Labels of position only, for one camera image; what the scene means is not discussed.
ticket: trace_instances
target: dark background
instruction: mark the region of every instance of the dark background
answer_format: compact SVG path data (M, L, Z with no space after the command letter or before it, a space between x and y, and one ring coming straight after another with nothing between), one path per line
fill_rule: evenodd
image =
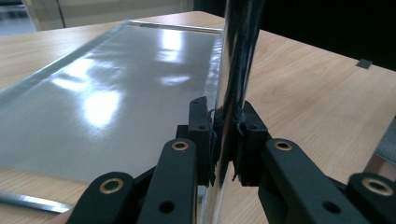
M223 17L225 5L195 0L194 10ZM396 71L393 0L266 0L262 29Z

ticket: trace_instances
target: aluminum sheet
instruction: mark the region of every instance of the aluminum sheet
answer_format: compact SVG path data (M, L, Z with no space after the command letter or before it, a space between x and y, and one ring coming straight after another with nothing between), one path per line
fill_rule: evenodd
M124 22L1 91L0 165L81 181L154 166L191 100L215 107L222 48L220 31L154 27Z

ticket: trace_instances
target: table surface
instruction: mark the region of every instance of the table surface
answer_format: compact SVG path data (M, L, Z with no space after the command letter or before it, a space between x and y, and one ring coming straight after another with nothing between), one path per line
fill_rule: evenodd
M221 28L224 19L187 12L142 19ZM117 22L0 37L0 90L63 57ZM261 31L247 100L273 137L296 142L326 174L361 172L396 114L396 72ZM228 178L221 223L263 223L257 188ZM75 203L88 183L0 168L0 190ZM43 223L53 215L0 205L2 223Z

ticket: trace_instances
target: hole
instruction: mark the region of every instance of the hole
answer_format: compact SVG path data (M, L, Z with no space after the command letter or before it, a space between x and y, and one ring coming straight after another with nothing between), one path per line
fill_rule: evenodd
M119 191L123 187L123 181L119 178L110 178L103 182L99 190L104 194L111 194Z
M291 145L287 142L276 142L275 147L284 151L289 151L292 149Z
M119 186L119 182L112 180L105 184L105 189L113 190L113 189L116 189L118 186Z
M340 213L341 213L340 207L338 207L337 204L335 204L335 203L324 202L324 203L323 203L323 207L324 207L328 212L331 212L331 213L334 213L334 214L340 214Z
M370 182L369 185L370 185L372 188L378 189L378 190L380 190L380 191L387 190L383 185L380 185L380 184L378 184L378 183L376 183L376 182Z
M174 150L185 150L189 147L189 144L186 142L175 142L172 144L172 149Z
M175 204L169 201L160 204L160 211L162 213L171 213L175 209Z
M184 145L183 143L177 143L177 144L175 145L175 147L177 147L177 148L182 148L182 147L184 147L184 146L186 146L186 145Z

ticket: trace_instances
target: reflective surface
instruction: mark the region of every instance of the reflective surface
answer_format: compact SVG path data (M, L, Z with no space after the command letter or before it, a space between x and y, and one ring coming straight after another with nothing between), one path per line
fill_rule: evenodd
M0 192L0 203L37 209L45 212L63 213L73 206L67 203L58 203L46 199L30 197L21 194Z
M214 108L221 44L219 32L119 25L0 92L0 164L82 181L141 175L191 100Z
M219 211L224 192L230 150L236 142L238 123L241 122L242 108L248 85L254 49L259 36L262 19L262 0L228 0L225 13L224 42L221 59L221 78L215 111L215 131L218 142L214 153L215 184L209 188L205 200L205 223L218 223Z

